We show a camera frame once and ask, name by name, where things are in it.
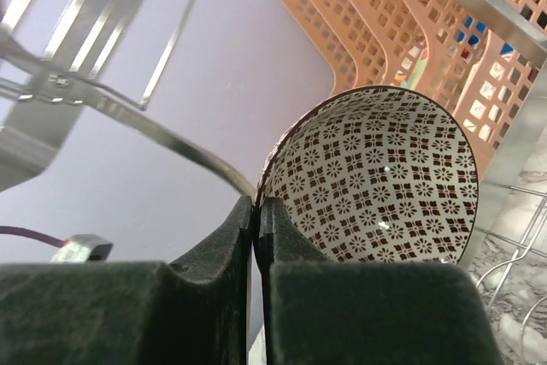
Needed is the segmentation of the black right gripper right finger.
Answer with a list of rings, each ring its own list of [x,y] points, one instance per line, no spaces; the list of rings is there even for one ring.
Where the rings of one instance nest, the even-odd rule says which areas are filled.
[[[260,208],[270,364],[499,364],[468,275],[440,262],[335,262],[292,224],[283,202]]]

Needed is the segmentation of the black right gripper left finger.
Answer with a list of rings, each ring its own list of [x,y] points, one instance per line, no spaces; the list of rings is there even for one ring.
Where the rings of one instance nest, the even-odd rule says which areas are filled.
[[[2,266],[2,363],[246,363],[251,214],[171,263]]]

